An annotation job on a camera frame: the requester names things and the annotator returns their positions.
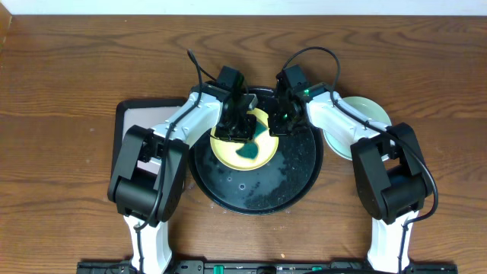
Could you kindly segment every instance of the black plate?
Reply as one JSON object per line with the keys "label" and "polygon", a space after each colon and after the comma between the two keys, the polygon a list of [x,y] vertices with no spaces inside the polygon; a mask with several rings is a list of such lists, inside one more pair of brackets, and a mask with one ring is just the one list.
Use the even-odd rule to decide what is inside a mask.
{"label": "black plate", "polygon": [[[272,89],[251,88],[257,108],[278,107]],[[213,153],[208,134],[189,151],[189,169],[201,190],[215,203],[233,212],[264,215],[296,203],[313,186],[323,162],[323,140],[316,128],[279,137],[274,157],[255,170],[234,170]]]}

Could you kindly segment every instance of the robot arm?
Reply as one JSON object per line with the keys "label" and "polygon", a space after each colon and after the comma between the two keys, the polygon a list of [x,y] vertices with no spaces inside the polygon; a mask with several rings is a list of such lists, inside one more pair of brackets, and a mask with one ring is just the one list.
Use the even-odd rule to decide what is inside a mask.
{"label": "robot arm", "polygon": [[[194,105],[199,97],[199,86],[192,89],[188,101],[165,123],[151,129],[133,126],[127,131],[113,169],[108,197],[116,203],[129,226],[134,250],[131,264],[137,270],[140,270],[139,249],[144,273],[161,274],[170,263],[172,251],[168,244],[167,221],[183,191],[186,158],[195,142],[213,127],[217,127],[215,135],[220,139],[232,142],[252,139],[256,118],[247,115],[247,111],[256,106],[256,96],[243,94],[242,82],[241,73],[224,67],[216,82],[203,85],[197,107],[187,113],[169,135],[164,178],[161,178],[161,156],[167,130]],[[138,238],[134,226],[148,218],[160,183],[163,196],[157,214],[139,232]]]}
{"label": "robot arm", "polygon": [[[373,217],[368,261],[375,270],[396,273],[403,224],[418,215],[432,188],[411,155],[383,133],[363,126],[347,113],[394,135],[422,159],[413,130],[405,123],[388,126],[372,120],[348,105],[337,92],[330,92],[327,84],[311,86],[297,65],[286,68],[277,78],[276,96],[283,107],[269,118],[271,134],[295,134],[306,126],[315,126],[350,146],[358,196]],[[333,105],[331,94],[347,113]],[[386,170],[383,161],[396,158],[399,158],[399,165]],[[404,254],[407,254],[411,227],[409,225],[406,233]],[[408,265],[409,258],[405,255],[402,268]]]}

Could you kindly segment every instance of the wood grain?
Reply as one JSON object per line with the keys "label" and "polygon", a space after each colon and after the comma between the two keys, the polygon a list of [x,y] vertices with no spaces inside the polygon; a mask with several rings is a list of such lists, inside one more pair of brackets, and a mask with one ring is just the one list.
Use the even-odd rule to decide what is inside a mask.
{"label": "wood grain", "polygon": [[[79,260],[132,254],[107,201],[116,105],[181,97],[206,70],[239,68],[274,85],[305,46],[342,61],[338,91],[369,97],[419,138],[440,191],[409,255],[487,272],[487,19],[444,17],[17,16],[0,64],[0,272],[73,273]],[[331,81],[322,53],[298,59]],[[371,220],[352,165],[329,148],[313,189],[287,212],[245,216],[214,205],[188,173],[170,244],[209,260],[363,258]],[[431,198],[425,207],[431,206]]]}

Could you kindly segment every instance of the black cable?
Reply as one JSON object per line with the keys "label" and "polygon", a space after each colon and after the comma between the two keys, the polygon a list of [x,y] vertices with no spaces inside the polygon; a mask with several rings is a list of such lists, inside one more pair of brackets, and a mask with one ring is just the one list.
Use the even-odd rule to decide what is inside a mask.
{"label": "black cable", "polygon": [[197,66],[199,67],[199,69],[201,69],[201,72],[203,72],[203,74],[204,74],[204,75],[208,76],[208,77],[209,77],[211,80],[216,81],[216,78],[215,78],[215,77],[213,77],[212,75],[210,75],[208,72],[206,72],[206,70],[204,70],[202,67],[200,67],[200,66],[198,65],[198,62],[196,61],[196,59],[194,59],[194,58],[193,58],[193,57],[194,57],[194,55],[193,55],[193,57],[192,57],[192,56],[189,54],[189,52],[188,52],[188,56],[189,56],[189,59],[191,59],[191,62],[193,62],[193,64],[197,65]]}
{"label": "black cable", "polygon": [[138,250],[138,271],[144,273],[144,254],[142,252],[142,235],[141,231],[135,231],[137,234],[137,250]]}
{"label": "black cable", "polygon": [[373,269],[320,269],[305,274],[360,274],[360,273],[373,273],[373,274],[390,274],[390,272],[382,272]]}
{"label": "black cable", "polygon": [[286,63],[282,66],[282,70],[284,70],[288,65],[289,63],[292,61],[292,59],[296,58],[296,56],[308,51],[308,50],[312,50],[312,49],[317,49],[317,50],[322,50],[324,52],[327,52],[329,53],[331,56],[333,56],[333,58],[335,59],[336,61],[336,76],[335,76],[335,79],[333,80],[333,84],[332,84],[332,91],[335,90],[335,86],[336,86],[336,83],[338,82],[338,78],[340,78],[340,73],[341,73],[341,68],[340,68],[340,61],[338,60],[338,57],[336,57],[335,53],[327,48],[324,48],[324,47],[321,47],[321,46],[310,46],[310,47],[307,47],[305,49],[302,49],[300,51],[298,51],[297,53],[295,53],[293,56],[291,56],[291,58],[288,59],[288,61],[286,61]]}
{"label": "black cable", "polygon": [[107,274],[108,269],[110,269],[111,273],[113,273],[113,271],[112,271],[113,267],[119,268],[121,266],[130,267],[130,263],[114,263],[113,265],[106,267],[105,272],[103,274]]}
{"label": "black cable", "polygon": [[198,60],[196,60],[196,57],[194,56],[194,53],[191,49],[187,50],[188,56],[191,59],[191,61],[195,64],[196,66],[196,71],[198,72],[198,80],[199,80],[199,92],[198,92],[198,97],[195,100],[195,103],[189,107],[184,113],[179,115],[172,123],[169,124],[169,128],[167,129],[166,136],[164,137],[164,144],[163,144],[163,149],[162,149],[162,156],[161,156],[161,166],[159,167],[159,177],[161,178],[161,183],[159,183],[158,187],[158,194],[156,196],[156,199],[154,201],[154,205],[152,206],[151,213],[149,216],[145,219],[144,223],[142,225],[135,225],[134,230],[137,233],[137,246],[138,246],[138,253],[140,256],[140,267],[139,267],[139,272],[143,274],[143,256],[142,256],[142,236],[140,234],[140,231],[144,229],[149,222],[151,222],[159,209],[159,205],[161,204],[162,200],[162,186],[164,185],[164,177],[166,174],[166,157],[167,157],[167,151],[169,150],[169,137],[170,134],[173,132],[174,128],[178,124],[179,121],[181,121],[182,118],[184,118],[188,113],[193,111],[199,104],[201,97],[202,97],[202,92],[203,92],[203,79],[201,75],[201,67],[199,66]]}
{"label": "black cable", "polygon": [[402,260],[403,260],[403,253],[404,253],[404,243],[406,241],[406,233],[409,230],[408,229],[408,225],[410,225],[410,224],[412,224],[414,222],[417,222],[417,221],[422,221],[422,220],[425,220],[427,218],[430,218],[431,216],[433,216],[433,214],[436,212],[436,209],[438,208],[438,188],[436,186],[436,182],[434,181],[433,175],[431,175],[431,172],[426,167],[425,163],[419,158],[419,156],[412,150],[412,148],[408,144],[406,144],[405,142],[399,140],[394,135],[391,135],[390,133],[388,133],[388,132],[386,132],[386,131],[384,131],[382,129],[379,129],[379,128],[375,127],[375,126],[370,125],[370,123],[368,121],[362,121],[361,119],[359,119],[358,117],[356,117],[355,115],[353,115],[352,113],[350,113],[349,111],[347,111],[346,109],[344,109],[339,104],[339,102],[337,101],[337,99],[335,99],[335,96],[334,96],[334,94],[335,94],[335,86],[336,86],[336,82],[339,79],[341,69],[340,69],[340,61],[339,61],[338,57],[335,55],[334,52],[332,52],[329,49],[320,47],[320,46],[308,47],[306,49],[302,49],[302,50],[298,51],[297,53],[295,53],[284,64],[284,66],[282,67],[282,69],[285,69],[288,66],[288,63],[294,57],[296,57],[296,56],[304,53],[305,51],[311,50],[311,49],[319,49],[319,50],[325,51],[325,52],[329,53],[335,59],[335,61],[336,61],[336,76],[335,76],[335,80],[333,81],[333,84],[332,84],[332,87],[331,87],[331,91],[330,91],[330,98],[331,98],[331,101],[333,103],[333,106],[334,107],[337,107],[344,114],[350,116],[352,119],[354,119],[355,121],[357,121],[360,124],[362,124],[365,128],[369,128],[369,129],[372,129],[372,130],[374,130],[376,132],[379,132],[379,133],[383,134],[384,136],[386,136],[391,141],[394,141],[396,144],[398,144],[399,146],[403,147],[404,150],[407,153],[409,153],[418,162],[418,164],[421,166],[421,168],[423,169],[424,173],[426,174],[428,180],[431,182],[431,185],[432,185],[432,188],[433,188],[433,206],[431,207],[431,210],[428,213],[426,213],[426,214],[424,214],[422,216],[419,216],[419,217],[416,217],[416,218],[407,220],[403,224],[403,236],[401,237],[401,245],[400,245],[399,256],[398,256],[398,260],[399,260],[398,273],[401,273],[402,272],[402,263],[403,263]]}

